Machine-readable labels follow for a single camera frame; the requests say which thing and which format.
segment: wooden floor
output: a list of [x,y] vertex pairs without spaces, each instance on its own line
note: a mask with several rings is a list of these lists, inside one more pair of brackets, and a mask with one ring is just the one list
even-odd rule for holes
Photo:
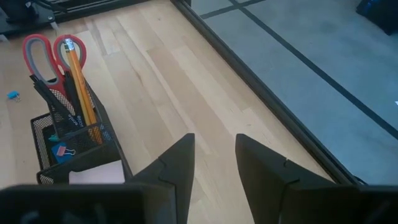
[[[85,77],[108,111],[133,173],[184,134],[196,135],[189,223],[252,223],[234,155],[245,133],[327,177],[250,88],[168,1],[60,24],[88,50]],[[35,183],[39,171],[30,119],[47,112],[22,58],[23,37],[0,43],[0,185]],[[48,77],[40,46],[36,63]],[[9,91],[22,101],[6,101]]]

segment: black metal frame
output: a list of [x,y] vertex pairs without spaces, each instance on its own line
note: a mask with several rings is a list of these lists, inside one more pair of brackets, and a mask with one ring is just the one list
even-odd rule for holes
[[99,0],[88,4],[82,4],[80,6],[66,7],[66,12],[51,11],[50,9],[45,9],[41,6],[35,5],[36,10],[39,12],[39,18],[31,24],[8,24],[5,21],[5,15],[0,14],[0,34],[6,36],[19,35],[21,33],[49,26],[50,23],[54,21],[58,23],[66,22],[145,1],[148,0]]
[[190,7],[190,0],[171,0],[252,91],[278,117],[301,145],[317,160],[331,178],[339,184],[359,184],[332,153],[305,127],[257,75],[206,25]]
[[65,12],[54,12],[57,22],[66,22],[101,12],[118,9],[120,7],[131,6],[148,0],[101,0],[77,7],[71,7]]

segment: scissors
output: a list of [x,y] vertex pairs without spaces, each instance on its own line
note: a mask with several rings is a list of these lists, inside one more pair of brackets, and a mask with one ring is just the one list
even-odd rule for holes
[[[68,63],[65,61],[65,59],[62,57],[62,45],[64,44],[65,39],[71,39],[74,44],[76,44],[79,49],[80,49],[80,56],[79,56],[79,63],[80,66],[83,68],[85,62],[86,62],[86,47],[79,38],[75,37],[74,35],[61,35],[57,37],[57,39],[54,42],[53,45],[53,52],[51,49],[51,43],[46,38],[46,36],[41,35],[41,34],[32,34],[29,35],[25,38],[24,43],[23,43],[23,53],[24,53],[24,59],[26,62],[26,65],[31,72],[31,74],[34,74],[38,80],[42,80],[45,85],[51,89],[51,90],[57,90],[59,91],[63,96],[67,96],[65,87],[63,85],[65,81],[65,77],[63,76],[62,72],[58,68],[58,66],[61,66],[64,71],[70,71],[70,67]],[[42,74],[38,71],[34,61],[33,61],[33,56],[32,56],[32,44],[35,42],[39,42],[42,44],[42,47],[44,48],[44,54],[45,57],[47,58],[48,63],[50,64],[50,67],[55,74],[55,80],[53,82],[47,81]]]

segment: binder clip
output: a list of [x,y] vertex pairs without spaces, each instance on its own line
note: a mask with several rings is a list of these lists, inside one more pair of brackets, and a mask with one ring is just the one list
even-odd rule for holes
[[57,156],[71,155],[74,156],[76,154],[76,150],[67,149],[66,146],[60,146],[57,151]]
[[10,100],[14,100],[15,102],[20,102],[21,98],[19,97],[19,93],[17,91],[11,91],[7,94],[7,97]]

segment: pencil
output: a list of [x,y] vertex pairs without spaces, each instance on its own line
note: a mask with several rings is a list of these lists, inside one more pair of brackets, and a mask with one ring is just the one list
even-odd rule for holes
[[[69,66],[71,68],[71,73],[73,81],[75,82],[76,90],[78,92],[78,97],[80,101],[81,108],[83,110],[83,116],[85,118],[87,126],[95,124],[96,117],[93,108],[91,107],[91,100],[86,87],[85,79],[83,73],[81,72],[81,67],[79,59],[71,39],[65,39],[65,47],[68,48],[67,55],[69,60]],[[98,144],[102,144],[101,131],[99,127],[94,128],[94,137]]]

